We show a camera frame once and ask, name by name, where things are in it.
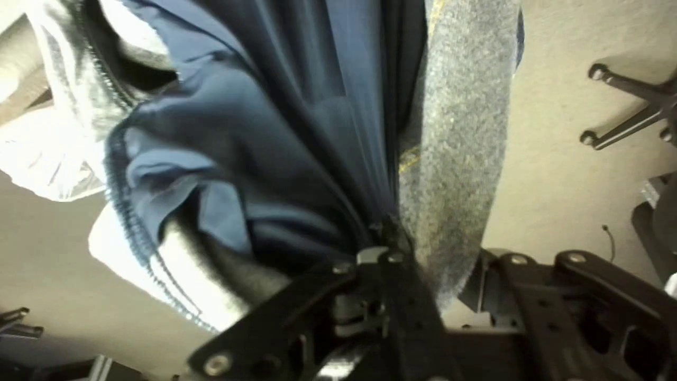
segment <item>black metal bracket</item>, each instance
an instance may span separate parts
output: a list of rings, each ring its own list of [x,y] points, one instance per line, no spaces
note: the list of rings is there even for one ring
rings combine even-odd
[[[677,304],[595,255],[554,268],[483,255],[461,302],[495,329],[446,332],[412,259],[373,250],[303,275],[190,366],[214,381],[313,380],[359,348],[353,381],[677,380]]]

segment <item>blue fabric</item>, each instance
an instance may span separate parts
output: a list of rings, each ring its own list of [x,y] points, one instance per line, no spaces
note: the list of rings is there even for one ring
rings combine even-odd
[[[128,0],[178,82],[107,142],[139,259],[183,214],[284,274],[352,259],[396,217],[393,141],[425,42],[418,0]]]

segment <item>floor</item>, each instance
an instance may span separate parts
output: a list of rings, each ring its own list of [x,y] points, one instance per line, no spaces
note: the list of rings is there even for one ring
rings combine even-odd
[[[658,281],[630,230],[646,178],[672,172],[677,151],[658,127],[595,153],[577,142],[640,102],[586,78],[591,64],[643,80],[677,68],[677,4],[670,0],[524,0],[527,54],[514,76],[509,144],[485,245],[551,263],[585,249]],[[101,200],[56,205],[0,181],[0,309],[32,307],[43,342],[0,342],[0,356],[40,365],[94,354],[158,378],[179,372],[208,338],[86,255],[86,234]]]

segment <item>screw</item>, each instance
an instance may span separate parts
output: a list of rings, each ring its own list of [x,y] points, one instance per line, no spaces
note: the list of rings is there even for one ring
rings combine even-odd
[[[215,354],[206,363],[208,378],[222,378],[233,369],[233,359],[229,354]]]
[[[569,255],[569,260],[572,260],[572,263],[586,263],[586,256],[581,256],[581,255]]]
[[[524,268],[530,260],[524,256],[513,256],[509,263],[517,268]]]
[[[339,263],[334,266],[334,274],[336,275],[345,275],[345,274],[352,274],[353,272],[353,266],[352,263]]]

